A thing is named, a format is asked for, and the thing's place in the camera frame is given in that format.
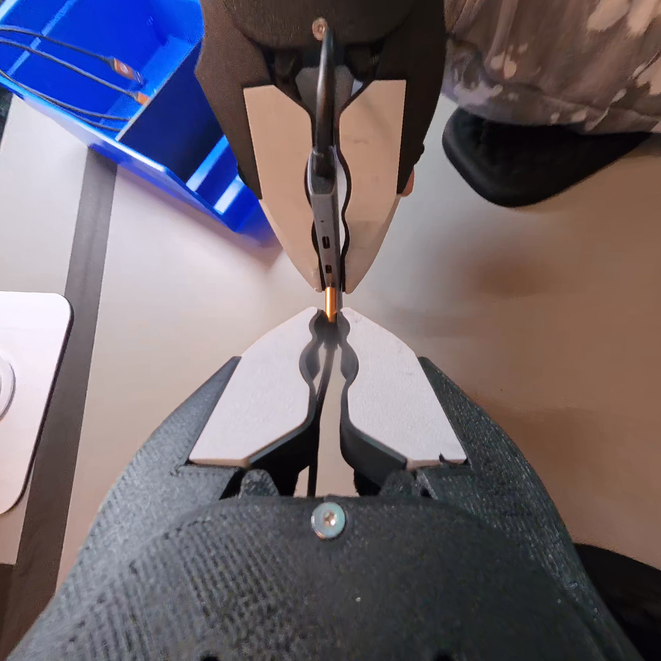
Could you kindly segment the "blue plastic bin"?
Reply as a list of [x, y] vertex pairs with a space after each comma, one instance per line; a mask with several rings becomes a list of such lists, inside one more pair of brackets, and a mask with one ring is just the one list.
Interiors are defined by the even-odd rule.
[[195, 68], [199, 1], [2, 1], [1, 86], [234, 233], [275, 242]]

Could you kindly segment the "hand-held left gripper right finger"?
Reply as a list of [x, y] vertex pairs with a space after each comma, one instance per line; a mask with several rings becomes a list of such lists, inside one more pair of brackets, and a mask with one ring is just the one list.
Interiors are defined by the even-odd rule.
[[340, 448], [354, 473], [383, 486], [398, 471], [463, 465], [465, 449], [414, 351], [349, 307], [338, 335]]

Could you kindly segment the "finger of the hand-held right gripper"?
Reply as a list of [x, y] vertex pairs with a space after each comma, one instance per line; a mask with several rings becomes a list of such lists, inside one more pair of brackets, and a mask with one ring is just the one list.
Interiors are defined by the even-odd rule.
[[345, 293], [352, 293], [371, 268], [401, 200], [397, 186], [406, 87], [402, 79], [375, 80], [340, 114], [340, 154], [350, 180], [344, 210]]
[[274, 85], [246, 88], [246, 114], [260, 184], [260, 205], [293, 266], [323, 291], [306, 195], [312, 149], [309, 113]]

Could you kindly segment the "clear round disc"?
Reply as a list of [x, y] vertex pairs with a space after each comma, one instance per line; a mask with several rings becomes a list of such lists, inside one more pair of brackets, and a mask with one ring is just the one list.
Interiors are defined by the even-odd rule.
[[6, 415], [11, 406], [15, 387], [16, 377], [11, 362], [1, 355], [1, 418]]

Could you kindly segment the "grey hub adapter with cable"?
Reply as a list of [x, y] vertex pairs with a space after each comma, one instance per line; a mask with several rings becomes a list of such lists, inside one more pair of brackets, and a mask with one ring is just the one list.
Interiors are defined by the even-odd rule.
[[337, 294], [342, 284], [340, 211], [335, 153], [335, 39], [326, 27], [318, 67], [315, 125], [307, 167], [324, 290]]

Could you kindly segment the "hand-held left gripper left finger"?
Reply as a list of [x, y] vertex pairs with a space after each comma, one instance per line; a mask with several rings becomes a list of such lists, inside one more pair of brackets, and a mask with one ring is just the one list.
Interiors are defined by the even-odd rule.
[[204, 424], [189, 463], [265, 470], [278, 491], [294, 491], [318, 448], [315, 378], [328, 330], [309, 307], [252, 343]]

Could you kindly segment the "person's camouflage clothing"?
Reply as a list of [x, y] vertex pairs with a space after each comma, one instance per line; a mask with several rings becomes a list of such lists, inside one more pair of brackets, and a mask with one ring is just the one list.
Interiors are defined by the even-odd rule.
[[660, 133], [659, 1], [444, 1], [443, 94], [480, 118]]

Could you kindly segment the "white rounded board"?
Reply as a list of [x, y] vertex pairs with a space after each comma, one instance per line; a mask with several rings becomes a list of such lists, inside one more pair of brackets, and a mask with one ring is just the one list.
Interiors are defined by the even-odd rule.
[[1, 292], [1, 356], [16, 377], [1, 418], [1, 514], [17, 505], [28, 483], [71, 323], [70, 303], [61, 295]]

